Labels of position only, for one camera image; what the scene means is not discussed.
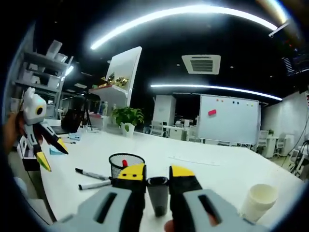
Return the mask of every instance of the potted plant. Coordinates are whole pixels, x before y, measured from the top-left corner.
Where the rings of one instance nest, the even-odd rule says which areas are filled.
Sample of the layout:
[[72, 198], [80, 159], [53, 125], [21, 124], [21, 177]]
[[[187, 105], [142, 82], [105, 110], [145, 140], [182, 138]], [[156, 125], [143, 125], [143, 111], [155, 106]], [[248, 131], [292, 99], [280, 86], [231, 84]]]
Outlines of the potted plant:
[[116, 123], [121, 127], [122, 133], [126, 137], [132, 137], [134, 128], [137, 123], [144, 122], [144, 115], [141, 109], [133, 109], [130, 107], [114, 109], [112, 116]]
[[274, 133], [275, 133], [275, 132], [274, 132], [272, 129], [268, 130], [268, 134], [269, 134], [269, 135], [274, 136]]

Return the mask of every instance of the led light strip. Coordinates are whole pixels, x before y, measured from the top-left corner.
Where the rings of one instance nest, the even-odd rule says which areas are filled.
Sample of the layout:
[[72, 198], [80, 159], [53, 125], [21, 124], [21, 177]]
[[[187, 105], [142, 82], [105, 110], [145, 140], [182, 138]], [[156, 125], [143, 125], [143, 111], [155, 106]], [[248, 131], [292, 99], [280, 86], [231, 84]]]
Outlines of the led light strip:
[[125, 23], [114, 30], [112, 30], [110, 33], [107, 35], [103, 36], [101, 39], [96, 41], [95, 43], [92, 44], [91, 49], [95, 50], [98, 47], [100, 47], [102, 44], [110, 40], [111, 38], [137, 26], [158, 18], [163, 18], [166, 16], [170, 15], [180, 15], [180, 14], [210, 14], [210, 13], [216, 13], [216, 14], [226, 14], [226, 15], [234, 15], [238, 16], [241, 18], [246, 18], [248, 20], [251, 20], [253, 22], [259, 23], [263, 25], [264, 27], [267, 27], [271, 30], [276, 30], [277, 27], [269, 22], [267, 22], [264, 19], [261, 19], [257, 16], [254, 16], [252, 14], [243, 12], [243, 11], [238, 11], [234, 9], [229, 9], [225, 7], [219, 7], [219, 6], [208, 6], [208, 5], [194, 5], [194, 6], [184, 6], [184, 7], [177, 7], [177, 8], [172, 8], [168, 10], [162, 10], [162, 11], [157, 11], [151, 14], [147, 14], [145, 16], [142, 16], [140, 18], [137, 18], [133, 21], [130, 21], [128, 23]]
[[259, 92], [254, 92], [250, 90], [245, 90], [245, 89], [239, 89], [239, 88], [229, 88], [229, 87], [221, 87], [221, 86], [205, 86], [205, 85], [151, 85], [151, 88], [161, 88], [161, 87], [191, 87], [191, 88], [214, 88], [214, 89], [223, 89], [223, 90], [230, 90], [230, 91], [236, 91], [236, 92], [243, 92], [243, 93], [250, 93], [254, 95], [259, 95], [267, 98], [272, 98], [278, 101], [282, 101], [282, 98], [278, 98], [275, 96], [271, 96], [269, 94], [265, 93], [259, 93]]

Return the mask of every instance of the mesh pen holder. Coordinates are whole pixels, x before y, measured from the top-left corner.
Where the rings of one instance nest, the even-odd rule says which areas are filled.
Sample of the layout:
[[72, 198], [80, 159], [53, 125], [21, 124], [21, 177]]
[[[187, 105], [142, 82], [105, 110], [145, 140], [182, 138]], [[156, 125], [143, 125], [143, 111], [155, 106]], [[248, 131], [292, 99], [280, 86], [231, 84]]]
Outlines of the mesh pen holder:
[[123, 167], [122, 161], [127, 162], [127, 166], [133, 166], [139, 163], [145, 163], [145, 160], [142, 157], [129, 154], [129, 153], [117, 153], [109, 157], [109, 162], [111, 164], [111, 173], [112, 178], [117, 178], [120, 172], [125, 168]]

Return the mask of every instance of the gray cup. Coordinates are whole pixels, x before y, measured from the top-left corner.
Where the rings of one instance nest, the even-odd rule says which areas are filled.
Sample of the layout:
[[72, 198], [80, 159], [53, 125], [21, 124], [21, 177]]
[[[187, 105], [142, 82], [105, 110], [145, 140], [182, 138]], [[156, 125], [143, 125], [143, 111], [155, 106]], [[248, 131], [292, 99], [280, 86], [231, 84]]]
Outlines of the gray cup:
[[169, 198], [168, 179], [166, 177], [153, 177], [147, 180], [147, 189], [156, 217], [166, 214]]

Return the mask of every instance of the air conditioner vent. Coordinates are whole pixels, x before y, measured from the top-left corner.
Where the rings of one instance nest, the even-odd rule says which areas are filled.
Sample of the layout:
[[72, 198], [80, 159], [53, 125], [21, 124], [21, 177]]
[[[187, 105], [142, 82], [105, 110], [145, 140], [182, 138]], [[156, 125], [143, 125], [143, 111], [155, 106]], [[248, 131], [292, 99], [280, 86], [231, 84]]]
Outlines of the air conditioner vent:
[[187, 55], [182, 59], [190, 74], [219, 74], [219, 55]]

